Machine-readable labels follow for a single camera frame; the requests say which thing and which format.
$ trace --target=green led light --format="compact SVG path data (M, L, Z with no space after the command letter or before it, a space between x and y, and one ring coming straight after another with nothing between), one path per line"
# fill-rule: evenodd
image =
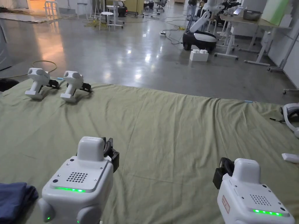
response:
M61 187L55 187L57 190L65 190L65 191L74 191L74 192L86 192L85 190L80 189L73 189L73 188L61 188Z
M263 213L263 214L268 214L268 215L276 215L276 216L282 216L281 213L276 213L276 212L271 212L271 211L261 211L261 210L253 210L256 213Z

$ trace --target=sticker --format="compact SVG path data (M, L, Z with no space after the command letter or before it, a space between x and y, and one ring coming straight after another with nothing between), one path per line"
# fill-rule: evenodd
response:
M229 214L230 207L229 207L229 204L227 203L227 200L225 199L224 195L222 196L222 203L227 211L227 214Z

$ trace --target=folded blue fabric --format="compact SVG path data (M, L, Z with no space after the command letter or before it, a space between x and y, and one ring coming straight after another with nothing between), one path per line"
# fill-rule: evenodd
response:
M13 223L37 198L36 188L27 183L0 183L0 224Z

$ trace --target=metal basket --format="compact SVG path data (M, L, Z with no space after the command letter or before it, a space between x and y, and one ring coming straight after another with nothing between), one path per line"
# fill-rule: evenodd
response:
M243 14L243 19L258 21L261 18L261 15L262 15L261 12L245 9Z

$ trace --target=wrinkled fabric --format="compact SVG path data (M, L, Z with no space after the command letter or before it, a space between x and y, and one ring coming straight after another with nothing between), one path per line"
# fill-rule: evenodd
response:
M37 198L38 192L34 186L26 183L0 183L0 223L16 221Z
M112 137L120 152L102 220L108 223L224 223L212 180L221 157L253 159L265 183L299 222L299 139L279 105L188 96L145 88L92 84L76 104L32 80L0 98L0 182L43 186L75 155L83 136ZM41 223L37 205L24 223Z

